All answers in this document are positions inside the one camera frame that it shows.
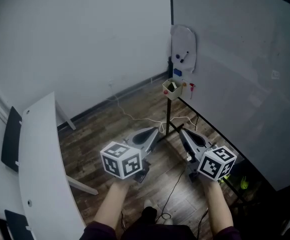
baseboard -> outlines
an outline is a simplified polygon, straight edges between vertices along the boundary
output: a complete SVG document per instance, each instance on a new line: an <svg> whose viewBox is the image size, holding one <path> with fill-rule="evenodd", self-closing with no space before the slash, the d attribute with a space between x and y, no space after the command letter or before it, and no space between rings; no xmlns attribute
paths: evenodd
<svg viewBox="0 0 290 240"><path fill-rule="evenodd" d="M165 71L163 73L160 73L158 75L155 75L153 77L150 77L150 78L148 78L148 79L146 79L144 81L141 81L141 82L139 82L139 83L137 83L137 84L135 84L135 85L133 85L131 87L128 87L128 88L126 88L126 89L118 92L116 94L116 96L118 98L121 98L121 97L125 96L126 94L132 93L133 91L136 91L137 89L139 89L139 88L141 88L141 87L143 87L143 86L151 83L152 81L158 80L160 78L167 78L167 77L168 77L168 71ZM114 96L111 96L108 99L114 100L115 97ZM82 113L74 116L73 118L71 118L71 121L74 123L75 121L81 119L82 117L86 116L87 114L90 114L93 111L96 111L99 108L102 108L102 107L106 106L109 103L110 103L109 100L104 100L101 103L98 103L95 106L92 106L91 108L85 110L84 112L82 112ZM60 124L59 126L57 126L57 130L60 131L60 130L62 130L64 128L66 128L67 126L69 126L69 124L67 122L63 122L62 124Z"/></svg>

white table leg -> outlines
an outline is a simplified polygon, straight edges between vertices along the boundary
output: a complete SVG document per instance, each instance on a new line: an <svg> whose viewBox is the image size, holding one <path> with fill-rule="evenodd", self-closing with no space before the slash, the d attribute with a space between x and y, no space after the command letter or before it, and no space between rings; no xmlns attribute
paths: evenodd
<svg viewBox="0 0 290 240"><path fill-rule="evenodd" d="M60 116L69 124L70 128L76 130L75 125L71 121L71 119L64 113L63 109L61 108L60 104L55 100L56 110L60 113Z"/></svg>
<svg viewBox="0 0 290 240"><path fill-rule="evenodd" d="M74 187L74 188L76 188L78 190L90 193L90 194L92 194L94 196L99 194L99 192L96 189L94 189L94 188L92 188L90 186L86 186L85 184L80 183L79 181L77 181L77 180L75 180L75 179L73 179L73 178L71 178L69 176L66 176L66 177L67 177L67 180L68 180L68 184L70 186L72 186L72 187Z"/></svg>

purple sleeve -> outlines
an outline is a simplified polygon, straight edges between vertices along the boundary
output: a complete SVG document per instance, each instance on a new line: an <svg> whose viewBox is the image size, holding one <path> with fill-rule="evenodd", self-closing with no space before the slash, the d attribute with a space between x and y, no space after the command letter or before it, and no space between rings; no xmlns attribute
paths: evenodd
<svg viewBox="0 0 290 240"><path fill-rule="evenodd" d="M115 230L110 226L93 221L85 229L79 240L117 240Z"/></svg>
<svg viewBox="0 0 290 240"><path fill-rule="evenodd" d="M240 232L233 226L224 228L214 236L214 240L241 240Z"/></svg>

white cable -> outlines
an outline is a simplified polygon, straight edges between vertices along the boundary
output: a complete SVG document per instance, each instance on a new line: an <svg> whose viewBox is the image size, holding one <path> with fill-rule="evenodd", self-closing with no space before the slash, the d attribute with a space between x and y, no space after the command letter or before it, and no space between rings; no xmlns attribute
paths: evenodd
<svg viewBox="0 0 290 240"><path fill-rule="evenodd" d="M111 92L112 92L112 94L113 94L114 92L113 92L112 86L110 85L109 87L110 87ZM153 120L153 119L150 119L150 118L134 118L132 115L127 114L127 113L125 112L124 108L121 107L121 105L120 105L120 101L119 101L119 98L118 98L115 94L113 94L113 96L115 97L115 99L116 99L116 101L117 101L117 106L121 109L121 111L123 112L124 115L129 116L129 117L130 117L132 120L134 120L134 121L137 121L137 120L150 120L150 121L152 121L152 122L154 122L154 123L159 123L159 132L160 132L161 134L163 134L163 133L165 132L165 129L164 129L163 124L166 124L166 122L156 121L156 120ZM111 100L111 99L109 99L109 98L107 98L107 100L110 101L110 102L114 102L114 101L115 101L115 100ZM175 118L187 118L187 119L190 121L190 123L191 123L193 126L195 126L195 130L197 131L197 126L196 126L195 124L192 123L191 119L190 119L188 116L175 116L175 117L173 117L173 118L170 120L170 122L171 122L173 119L175 119Z"/></svg>

white cube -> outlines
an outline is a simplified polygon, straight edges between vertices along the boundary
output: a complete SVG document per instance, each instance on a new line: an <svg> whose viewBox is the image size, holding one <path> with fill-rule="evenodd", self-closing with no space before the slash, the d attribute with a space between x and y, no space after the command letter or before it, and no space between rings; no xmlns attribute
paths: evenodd
<svg viewBox="0 0 290 240"><path fill-rule="evenodd" d="M226 146L221 146L205 152L198 166L198 172L213 181L229 174L237 156Z"/></svg>
<svg viewBox="0 0 290 240"><path fill-rule="evenodd" d="M141 150L112 141L100 151L105 171L117 178L125 179L142 167Z"/></svg>

